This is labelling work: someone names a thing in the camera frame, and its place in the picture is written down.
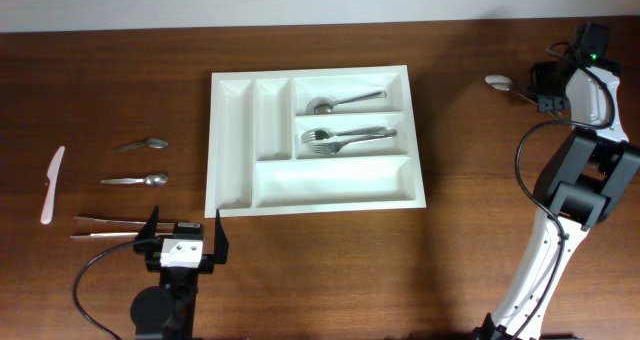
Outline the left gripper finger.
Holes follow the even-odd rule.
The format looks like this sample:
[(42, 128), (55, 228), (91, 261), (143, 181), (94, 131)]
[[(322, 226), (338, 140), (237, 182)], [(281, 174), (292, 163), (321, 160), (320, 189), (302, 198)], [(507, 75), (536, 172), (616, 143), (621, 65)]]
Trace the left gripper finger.
[(222, 225), (219, 209), (216, 210), (214, 242), (214, 262), (216, 264), (226, 264), (229, 252), (229, 241)]
[(158, 224), (159, 206), (156, 205), (144, 226), (140, 229), (135, 237), (136, 241), (150, 240), (156, 237)]

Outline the metal tweezers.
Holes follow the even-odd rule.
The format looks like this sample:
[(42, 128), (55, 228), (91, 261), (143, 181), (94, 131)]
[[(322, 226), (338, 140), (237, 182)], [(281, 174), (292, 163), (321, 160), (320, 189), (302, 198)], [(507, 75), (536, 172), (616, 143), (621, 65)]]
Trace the metal tweezers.
[[(100, 219), (93, 217), (83, 217), (76, 216), (75, 220), (80, 221), (93, 221), (103, 224), (116, 224), (116, 225), (135, 225), (135, 226), (144, 226), (146, 222), (143, 221), (130, 221), (130, 220), (112, 220), (112, 219)], [(171, 222), (158, 222), (156, 235), (157, 236), (169, 236), (173, 233), (173, 228), (177, 223)], [(125, 238), (125, 237), (135, 237), (138, 235), (138, 232), (98, 232), (98, 233), (77, 233), (69, 236), (71, 239), (84, 239), (84, 238)]]

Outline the large metal spoon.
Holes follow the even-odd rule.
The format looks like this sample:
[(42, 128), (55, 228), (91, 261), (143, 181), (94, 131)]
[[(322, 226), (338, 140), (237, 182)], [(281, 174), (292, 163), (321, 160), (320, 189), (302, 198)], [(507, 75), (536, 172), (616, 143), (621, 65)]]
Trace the large metal spoon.
[(384, 90), (374, 91), (362, 95), (349, 97), (342, 100), (331, 100), (328, 97), (316, 97), (313, 98), (306, 106), (306, 115), (324, 115), (329, 114), (333, 109), (342, 104), (353, 103), (358, 101), (365, 101), (377, 98), (386, 98), (387, 92)]
[(531, 96), (525, 95), (520, 90), (518, 90), (514, 81), (506, 76), (487, 75), (485, 77), (485, 82), (496, 90), (503, 91), (503, 92), (512, 92), (520, 96), (521, 98), (524, 98), (525, 100), (533, 103), (534, 105), (537, 105), (537, 103), (533, 100)]

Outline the metal fork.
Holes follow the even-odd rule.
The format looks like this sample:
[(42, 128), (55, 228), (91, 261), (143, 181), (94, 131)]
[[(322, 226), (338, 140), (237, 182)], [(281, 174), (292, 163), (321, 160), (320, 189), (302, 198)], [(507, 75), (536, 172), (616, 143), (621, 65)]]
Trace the metal fork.
[(339, 153), (345, 146), (356, 143), (364, 143), (370, 141), (377, 141), (386, 138), (393, 138), (397, 135), (396, 129), (387, 130), (384, 133), (361, 136), (353, 139), (336, 141), (336, 142), (323, 142), (314, 143), (310, 146), (310, 149), (315, 154), (320, 155), (334, 155)]
[(385, 127), (375, 126), (375, 127), (367, 127), (346, 131), (333, 131), (329, 128), (316, 128), (312, 130), (308, 130), (304, 132), (301, 136), (302, 143), (308, 143), (313, 141), (324, 141), (331, 139), (333, 137), (341, 137), (341, 136), (355, 136), (355, 135), (374, 135), (384, 133), (386, 131)]

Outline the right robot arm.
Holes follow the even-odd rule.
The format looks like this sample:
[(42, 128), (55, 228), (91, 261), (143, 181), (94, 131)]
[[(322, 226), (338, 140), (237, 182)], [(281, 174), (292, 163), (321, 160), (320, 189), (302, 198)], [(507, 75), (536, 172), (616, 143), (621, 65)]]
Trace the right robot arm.
[(564, 51), (534, 64), (522, 97), (571, 131), (523, 193), (536, 205), (534, 228), (506, 297), (471, 336), (539, 339), (545, 312), (572, 255), (615, 209), (639, 170), (639, 149), (621, 125), (620, 65), (606, 56), (609, 27), (580, 25)]

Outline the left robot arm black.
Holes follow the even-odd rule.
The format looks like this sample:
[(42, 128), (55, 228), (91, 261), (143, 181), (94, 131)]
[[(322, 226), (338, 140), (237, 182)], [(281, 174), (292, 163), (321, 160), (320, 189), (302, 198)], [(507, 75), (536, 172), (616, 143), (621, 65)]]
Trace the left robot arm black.
[(191, 339), (198, 279), (227, 262), (229, 241), (219, 215), (214, 221), (214, 252), (204, 252), (204, 226), (178, 222), (169, 235), (157, 233), (155, 208), (134, 238), (133, 250), (144, 256), (149, 272), (159, 274), (156, 286), (142, 290), (130, 307), (137, 339)]

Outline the small metal teaspoon lower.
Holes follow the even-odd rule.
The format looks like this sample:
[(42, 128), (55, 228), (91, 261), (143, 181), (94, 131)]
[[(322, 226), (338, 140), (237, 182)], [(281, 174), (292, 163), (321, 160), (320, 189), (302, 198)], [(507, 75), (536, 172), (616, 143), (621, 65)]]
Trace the small metal teaspoon lower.
[(108, 185), (137, 185), (137, 184), (143, 184), (143, 185), (157, 187), (157, 186), (162, 186), (162, 185), (166, 184), (167, 181), (168, 181), (168, 176), (166, 174), (164, 174), (164, 173), (155, 173), (155, 174), (149, 174), (149, 175), (146, 175), (144, 177), (139, 177), (139, 178), (126, 177), (126, 178), (104, 179), (104, 180), (101, 180), (100, 183), (101, 184), (108, 184)]

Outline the small metal teaspoon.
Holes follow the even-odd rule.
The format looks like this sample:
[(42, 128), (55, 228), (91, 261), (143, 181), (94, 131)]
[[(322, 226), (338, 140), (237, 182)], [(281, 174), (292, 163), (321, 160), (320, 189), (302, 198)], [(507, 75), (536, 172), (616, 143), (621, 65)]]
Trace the small metal teaspoon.
[(113, 150), (114, 153), (121, 153), (136, 148), (148, 147), (152, 149), (164, 149), (168, 147), (168, 142), (159, 138), (146, 138), (137, 142), (122, 145)]
[(167, 181), (168, 181), (168, 176), (166, 174), (164, 174), (164, 173), (155, 173), (155, 174), (149, 174), (149, 175), (146, 175), (144, 177), (139, 177), (139, 178), (126, 177), (126, 178), (104, 179), (104, 180), (101, 180), (100, 183), (101, 184), (108, 184), (108, 185), (137, 185), (137, 184), (143, 184), (143, 185), (157, 187), (157, 186), (162, 186), (162, 185), (166, 184)]

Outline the small metal teaspoon upper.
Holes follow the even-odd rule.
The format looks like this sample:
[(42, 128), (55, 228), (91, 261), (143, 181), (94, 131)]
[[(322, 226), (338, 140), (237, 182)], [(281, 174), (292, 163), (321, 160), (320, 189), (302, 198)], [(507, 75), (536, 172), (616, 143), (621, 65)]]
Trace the small metal teaspoon upper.
[(113, 150), (114, 153), (121, 153), (136, 148), (148, 147), (152, 149), (164, 149), (168, 147), (168, 142), (159, 138), (146, 138), (137, 142), (122, 145)]

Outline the white plastic knife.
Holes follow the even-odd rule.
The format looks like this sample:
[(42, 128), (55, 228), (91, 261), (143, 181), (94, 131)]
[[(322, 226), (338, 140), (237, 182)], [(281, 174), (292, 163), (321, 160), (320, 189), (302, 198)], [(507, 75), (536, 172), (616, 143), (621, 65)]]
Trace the white plastic knife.
[(40, 223), (43, 225), (50, 224), (53, 219), (58, 174), (60, 171), (65, 150), (66, 148), (64, 146), (60, 146), (57, 149), (56, 153), (54, 154), (49, 164), (49, 168), (46, 173), (49, 183), (48, 183), (47, 193), (45, 196), (45, 200), (44, 200), (44, 204), (43, 204), (43, 208), (40, 216)]

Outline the white plastic cutlery tray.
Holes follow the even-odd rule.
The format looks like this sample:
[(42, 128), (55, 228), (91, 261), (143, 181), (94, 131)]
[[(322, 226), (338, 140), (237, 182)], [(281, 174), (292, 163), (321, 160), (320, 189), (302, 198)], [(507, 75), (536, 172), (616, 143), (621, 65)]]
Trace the white plastic cutlery tray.
[[(386, 98), (306, 115), (316, 97), (342, 100), (384, 90)], [(312, 129), (382, 126), (397, 135), (334, 155), (302, 143)], [(408, 69), (404, 65), (211, 76), (204, 214), (226, 217), (423, 208), (426, 205)]]

